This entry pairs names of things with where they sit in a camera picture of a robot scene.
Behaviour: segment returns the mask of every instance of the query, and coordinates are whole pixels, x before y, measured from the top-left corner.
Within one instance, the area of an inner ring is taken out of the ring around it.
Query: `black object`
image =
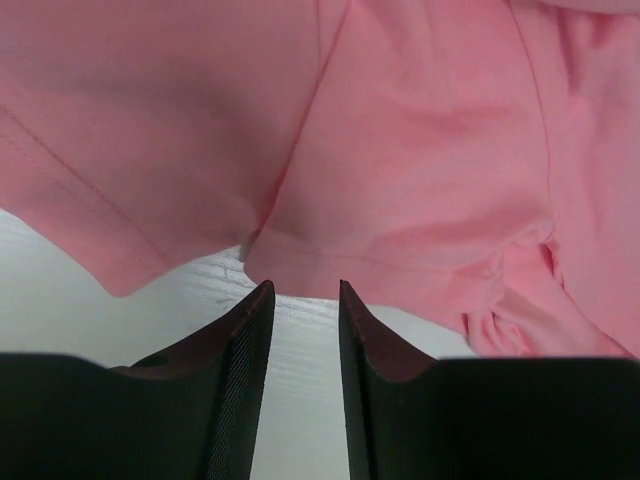
[[[640,479],[640,365],[442,360],[343,282],[340,354],[352,480]]]
[[[0,355],[0,478],[248,480],[274,304],[265,282],[132,367]]]

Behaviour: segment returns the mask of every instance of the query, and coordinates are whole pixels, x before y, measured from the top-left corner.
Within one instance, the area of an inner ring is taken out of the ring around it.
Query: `crumpled fabric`
[[[482,355],[640,356],[640,6],[549,3],[0,0],[0,207],[114,295],[244,243]]]

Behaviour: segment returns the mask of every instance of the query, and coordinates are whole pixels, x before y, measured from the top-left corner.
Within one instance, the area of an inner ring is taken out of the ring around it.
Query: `pink fabric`
[[[636,14],[0,0],[0,104],[0,206],[115,295],[253,238],[280,293],[640,356]]]

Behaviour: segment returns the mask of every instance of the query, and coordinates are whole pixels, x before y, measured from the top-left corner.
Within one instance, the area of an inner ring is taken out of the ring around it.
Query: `white surface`
[[[115,299],[0,211],[0,351],[127,365],[221,316],[252,288],[230,250]],[[372,311],[433,356],[473,355],[460,336],[430,322],[390,308]],[[252,479],[348,480],[335,302],[278,298]]]

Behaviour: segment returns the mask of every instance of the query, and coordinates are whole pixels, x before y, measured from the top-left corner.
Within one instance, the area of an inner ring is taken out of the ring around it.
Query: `white table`
[[[221,316],[252,287],[234,249],[116,299],[0,211],[0,351],[127,365]],[[390,308],[372,311],[435,357],[473,355],[460,336],[430,322]],[[278,298],[252,479],[348,480],[335,302]]]

